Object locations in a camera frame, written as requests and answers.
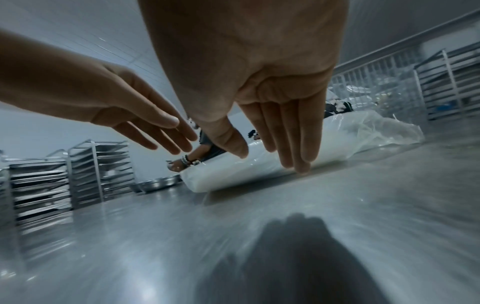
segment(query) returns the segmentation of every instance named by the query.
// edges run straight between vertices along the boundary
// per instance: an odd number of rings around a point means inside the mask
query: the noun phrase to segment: ceiling
[[[478,0],[351,0],[340,62],[478,8]],[[136,0],[0,0],[0,27],[128,66],[181,108]]]

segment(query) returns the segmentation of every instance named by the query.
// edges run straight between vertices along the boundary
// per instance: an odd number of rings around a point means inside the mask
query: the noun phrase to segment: white package
[[[320,153],[312,168],[346,160],[359,151],[423,140],[419,126],[382,117],[375,111],[333,115],[323,121]],[[181,178],[191,191],[200,193],[294,173],[283,168],[278,154],[267,152],[261,140],[248,148],[245,159],[225,153],[182,171]]]

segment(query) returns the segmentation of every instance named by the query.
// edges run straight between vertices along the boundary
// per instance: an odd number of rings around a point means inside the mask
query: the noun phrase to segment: palm
[[[285,167],[308,171],[320,147],[346,0],[140,4],[182,105],[217,145],[248,152],[227,119],[237,102],[267,150],[278,150]]]

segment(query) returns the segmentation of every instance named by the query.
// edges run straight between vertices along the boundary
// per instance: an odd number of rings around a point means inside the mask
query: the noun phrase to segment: hand
[[[149,149],[189,152],[197,135],[132,70],[0,31],[0,100],[50,116],[111,127]]]
[[[309,170],[320,148],[347,0],[139,3],[182,105],[216,145],[248,154],[227,117],[237,102],[284,167]]]
[[[173,172],[182,172],[184,171],[187,167],[185,167],[184,163],[182,163],[182,160],[181,159],[177,159],[177,160],[174,160],[173,162],[170,162],[168,165],[167,165],[167,168],[170,170],[170,171],[173,171]]]

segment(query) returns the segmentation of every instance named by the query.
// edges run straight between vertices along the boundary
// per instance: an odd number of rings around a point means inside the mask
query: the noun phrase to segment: plastic bag
[[[419,126],[382,117],[375,111],[338,114],[323,121],[320,153],[312,168],[350,158],[357,152],[389,144],[420,143]],[[193,192],[209,192],[260,179],[292,174],[280,165],[278,154],[269,153],[261,140],[249,144],[246,159],[225,153],[182,171],[181,178]]]

